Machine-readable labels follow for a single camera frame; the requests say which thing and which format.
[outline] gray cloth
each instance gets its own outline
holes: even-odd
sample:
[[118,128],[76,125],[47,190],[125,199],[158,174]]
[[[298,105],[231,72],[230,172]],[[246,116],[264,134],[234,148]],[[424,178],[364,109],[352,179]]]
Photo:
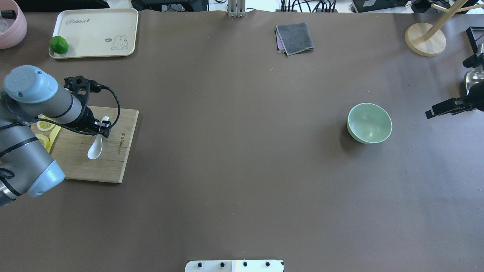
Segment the gray cloth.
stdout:
[[280,42],[284,47],[282,49],[278,46],[279,52],[290,56],[303,51],[313,51],[314,43],[307,23],[278,25],[275,26],[275,29],[276,38],[280,38]]

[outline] yellow lemon slice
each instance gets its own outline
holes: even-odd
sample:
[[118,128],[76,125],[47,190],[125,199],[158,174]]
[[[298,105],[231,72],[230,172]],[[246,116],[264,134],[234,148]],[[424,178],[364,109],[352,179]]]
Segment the yellow lemon slice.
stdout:
[[50,141],[50,144],[49,144],[49,147],[46,148],[47,149],[47,152],[50,153],[50,149],[52,148],[52,146],[54,145],[54,142],[56,140],[56,137],[57,137],[57,134],[59,134],[59,131],[61,130],[61,127],[59,126],[55,126],[54,129],[52,130],[52,132],[50,133],[49,135],[49,141]]
[[37,137],[37,139],[39,139],[40,143],[45,147],[45,149],[49,148],[50,141],[47,136],[45,136],[44,134],[36,134],[35,136]]
[[[41,115],[40,118],[51,120],[51,118],[46,117],[44,115]],[[55,126],[54,124],[49,123],[49,122],[46,122],[46,121],[38,121],[37,122],[37,128],[40,131],[48,131],[48,130],[51,130],[54,126]]]

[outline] black cable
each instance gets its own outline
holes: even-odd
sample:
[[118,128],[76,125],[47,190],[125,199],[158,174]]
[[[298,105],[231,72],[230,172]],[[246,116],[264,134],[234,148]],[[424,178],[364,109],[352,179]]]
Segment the black cable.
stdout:
[[326,0],[329,4],[327,4],[327,7],[324,8],[324,12],[330,12],[331,10],[331,1],[330,0]]
[[9,174],[9,176],[7,176],[5,174],[0,173],[0,178],[11,179],[11,178],[15,177],[15,173],[11,170],[8,170],[6,168],[0,168],[0,171],[6,172],[7,174]]
[[319,4],[323,4],[323,7],[324,7],[324,0],[319,0],[318,3],[317,3],[317,5],[314,7],[314,9],[313,9],[312,12],[317,12],[318,11]]
[[[294,0],[294,1],[292,2],[291,12],[294,12],[294,5],[295,5],[295,4],[296,4],[296,0]],[[298,5],[299,5],[299,11],[300,11],[300,12],[303,12],[303,9],[302,9],[302,7],[301,7],[301,2],[299,2],[299,0],[298,0]]]
[[284,8],[281,10],[282,12],[289,11],[289,7],[291,6],[290,2],[291,2],[291,0],[287,0],[287,2],[286,2],[286,0],[282,1],[283,5],[284,5]]
[[[51,124],[54,124],[54,125],[58,125],[61,128],[67,129],[68,131],[72,131],[72,132],[75,132],[75,133],[78,133],[78,134],[82,134],[82,135],[98,135],[98,134],[103,134],[106,130],[110,130],[111,128],[113,128],[114,125],[118,122],[118,120],[120,118],[120,114],[121,114],[121,105],[120,105],[120,101],[119,101],[118,97],[116,96],[116,94],[114,93],[114,91],[110,87],[101,85],[101,89],[110,91],[111,94],[113,95],[114,99],[116,100],[116,104],[118,105],[118,114],[116,116],[116,119],[114,120],[114,122],[111,124],[110,127],[106,128],[106,129],[104,129],[102,131],[94,132],[94,133],[91,133],[91,132],[82,132],[82,131],[78,131],[78,130],[72,129],[72,128],[66,126],[66,125],[57,123],[57,122],[52,121],[52,120],[43,119],[43,118],[35,118],[35,119],[37,121],[45,121],[45,122],[48,122],[48,123],[51,123]],[[22,125],[22,123],[17,122],[17,123],[5,125],[3,127],[0,127],[0,130],[7,129],[7,128],[10,128],[10,127],[14,127],[14,126],[18,126],[18,125]]]
[[408,7],[408,6],[411,6],[411,5],[415,4],[415,2],[416,2],[416,1],[413,1],[413,2],[411,2],[410,4],[407,4],[407,5],[405,5],[405,6],[399,6],[399,5],[395,4],[395,3],[393,3],[391,0],[387,0],[387,1],[388,1],[388,3],[390,3],[390,4],[394,5],[394,6],[395,6],[395,8],[406,8],[406,7]]
[[[227,2],[227,0],[215,0],[216,3],[214,4],[223,4],[225,2]],[[210,0],[209,0],[209,3],[207,4],[207,11],[210,11]]]
[[319,2],[319,1],[321,1],[321,0],[304,0],[304,2],[303,2],[303,3],[300,3],[299,1],[298,1],[298,3],[295,3],[296,1],[294,1],[294,2],[292,3],[292,9],[294,10],[294,8],[293,8],[294,6],[299,6],[300,11],[301,11],[301,12],[303,12],[303,10],[302,10],[302,8],[301,8],[301,5],[302,5],[302,4],[304,4],[304,3],[309,3],[309,2]]
[[304,2],[306,2],[307,9],[309,10],[309,12],[311,12],[311,6],[309,6],[309,3],[307,2],[307,0],[304,0]]

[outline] ceramic spoon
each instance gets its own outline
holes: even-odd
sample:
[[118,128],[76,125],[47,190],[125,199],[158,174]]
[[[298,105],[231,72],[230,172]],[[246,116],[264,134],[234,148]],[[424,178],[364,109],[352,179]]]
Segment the ceramic spoon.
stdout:
[[[109,120],[108,116],[104,116],[101,121]],[[103,151],[103,136],[101,134],[96,135],[94,142],[91,145],[91,148],[88,150],[88,158],[90,160],[95,160],[101,155]]]

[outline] wooden stand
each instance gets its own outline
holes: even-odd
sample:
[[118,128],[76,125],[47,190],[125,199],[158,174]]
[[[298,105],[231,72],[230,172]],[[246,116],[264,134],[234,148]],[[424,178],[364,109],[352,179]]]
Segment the wooden stand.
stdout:
[[[109,116],[111,122],[114,122],[118,113],[117,108],[89,108],[96,118]],[[95,136],[81,135],[66,129],[59,131],[50,154],[63,170],[66,179],[121,183],[137,120],[137,110],[121,109],[118,123],[111,129],[109,138],[103,137],[103,151],[95,160],[87,157]],[[41,132],[35,124],[31,129],[35,134],[41,133],[46,136],[51,132]]]
[[475,8],[484,7],[484,4],[471,7],[461,8],[467,0],[457,0],[450,9],[432,4],[435,9],[445,12],[435,25],[427,23],[417,23],[411,25],[405,31],[405,42],[415,53],[425,56],[434,57],[442,53],[445,49],[446,40],[444,33],[440,30],[444,24],[458,12],[468,11]]

